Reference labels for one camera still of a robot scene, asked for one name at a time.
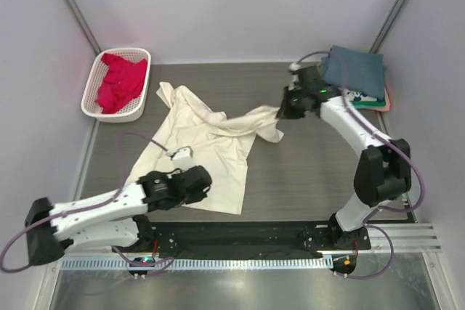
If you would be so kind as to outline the cream white t shirt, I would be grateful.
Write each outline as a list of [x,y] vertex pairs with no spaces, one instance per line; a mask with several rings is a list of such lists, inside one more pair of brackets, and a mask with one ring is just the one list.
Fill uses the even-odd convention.
[[212,177],[207,197],[191,208],[239,215],[248,172],[247,157],[256,137],[278,143],[276,107],[260,106],[237,118],[214,112],[186,86],[161,82],[158,97],[170,109],[153,140],[142,151],[126,179],[130,184],[150,171],[170,172],[174,164],[166,150],[189,146],[193,161]]

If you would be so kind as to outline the white perforated plastic basket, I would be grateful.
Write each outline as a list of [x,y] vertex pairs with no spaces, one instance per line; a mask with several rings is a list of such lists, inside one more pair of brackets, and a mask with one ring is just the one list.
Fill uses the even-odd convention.
[[106,123],[140,118],[146,102],[151,55],[142,48],[108,49],[97,55],[90,71],[81,110]]

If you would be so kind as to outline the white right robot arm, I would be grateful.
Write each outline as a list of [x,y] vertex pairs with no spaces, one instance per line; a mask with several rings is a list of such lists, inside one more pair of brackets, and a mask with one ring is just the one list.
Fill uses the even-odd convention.
[[361,115],[338,87],[330,86],[314,66],[289,66],[291,82],[283,90],[279,119],[301,119],[313,113],[332,126],[358,156],[354,193],[328,221],[327,238],[337,249],[349,249],[375,210],[411,189],[410,145],[392,139]]

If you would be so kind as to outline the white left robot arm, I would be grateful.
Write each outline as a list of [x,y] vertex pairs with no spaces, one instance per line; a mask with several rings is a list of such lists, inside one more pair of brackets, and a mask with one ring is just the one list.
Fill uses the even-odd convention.
[[72,203],[53,205],[49,198],[39,198],[25,218],[28,263],[41,266],[62,258],[75,234],[97,224],[200,202],[211,186],[208,171],[193,166],[151,171],[122,189]]

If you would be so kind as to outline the folded white blue patterned shirt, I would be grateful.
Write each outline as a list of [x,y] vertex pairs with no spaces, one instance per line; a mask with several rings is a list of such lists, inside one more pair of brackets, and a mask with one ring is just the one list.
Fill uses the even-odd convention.
[[376,101],[376,100],[382,100],[382,99],[377,99],[375,97],[370,97],[362,92],[358,91],[352,91],[352,90],[346,90],[346,97],[347,99],[352,102],[352,101]]

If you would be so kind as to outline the folded grey-blue t shirt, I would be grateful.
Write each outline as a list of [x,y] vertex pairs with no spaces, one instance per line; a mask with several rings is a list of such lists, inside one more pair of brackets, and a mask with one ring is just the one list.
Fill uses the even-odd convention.
[[358,52],[332,46],[321,59],[321,75],[330,85],[346,87],[369,97],[383,99],[385,85],[384,55]]

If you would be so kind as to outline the folded green t shirt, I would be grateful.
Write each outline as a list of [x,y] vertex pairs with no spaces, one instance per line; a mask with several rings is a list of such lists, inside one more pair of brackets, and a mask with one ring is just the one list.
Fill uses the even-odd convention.
[[389,111],[390,103],[382,101],[352,101],[352,104],[357,109]]

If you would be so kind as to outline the red t shirt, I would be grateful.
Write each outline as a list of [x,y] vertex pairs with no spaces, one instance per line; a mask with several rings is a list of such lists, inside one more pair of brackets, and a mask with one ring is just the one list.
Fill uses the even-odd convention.
[[130,62],[115,54],[103,54],[101,58],[108,71],[97,91],[95,102],[102,114],[115,114],[142,93],[148,62]]

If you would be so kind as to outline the right aluminium frame post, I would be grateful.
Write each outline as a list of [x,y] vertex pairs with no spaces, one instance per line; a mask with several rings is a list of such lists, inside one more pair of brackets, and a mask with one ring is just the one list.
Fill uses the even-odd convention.
[[409,0],[395,0],[375,38],[375,41],[371,45],[370,53],[379,53],[389,33],[395,26],[395,23],[399,20],[402,11],[404,8],[406,8],[408,2]]

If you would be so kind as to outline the aluminium frame post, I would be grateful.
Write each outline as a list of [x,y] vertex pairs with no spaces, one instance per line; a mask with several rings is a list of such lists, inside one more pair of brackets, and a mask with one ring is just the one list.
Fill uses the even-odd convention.
[[375,38],[375,41],[371,45],[370,53],[379,53],[389,33],[395,26],[395,23],[399,20],[402,11],[404,8],[406,8],[408,2],[409,0],[395,0]]
[[70,11],[73,19],[76,21],[81,33],[84,35],[87,43],[91,47],[95,55],[98,55],[101,52],[100,45],[97,43],[91,28],[89,27],[87,21],[85,20],[76,0],[63,0],[66,7]]

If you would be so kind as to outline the aluminium extrusion rail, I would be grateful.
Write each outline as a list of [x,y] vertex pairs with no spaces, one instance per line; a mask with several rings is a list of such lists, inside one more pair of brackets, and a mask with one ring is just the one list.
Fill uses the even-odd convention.
[[[440,253],[442,248],[431,224],[380,224],[390,238],[396,253]],[[376,228],[368,228],[373,253],[388,253],[390,246],[385,234]]]

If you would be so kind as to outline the left aluminium frame post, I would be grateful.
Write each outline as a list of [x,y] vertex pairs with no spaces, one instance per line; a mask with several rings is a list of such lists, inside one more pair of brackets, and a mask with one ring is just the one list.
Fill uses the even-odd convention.
[[70,11],[73,19],[76,21],[81,33],[84,35],[87,43],[91,47],[95,55],[98,55],[101,52],[100,45],[97,43],[91,28],[89,27],[87,21],[85,20],[76,0],[63,0],[66,7]]

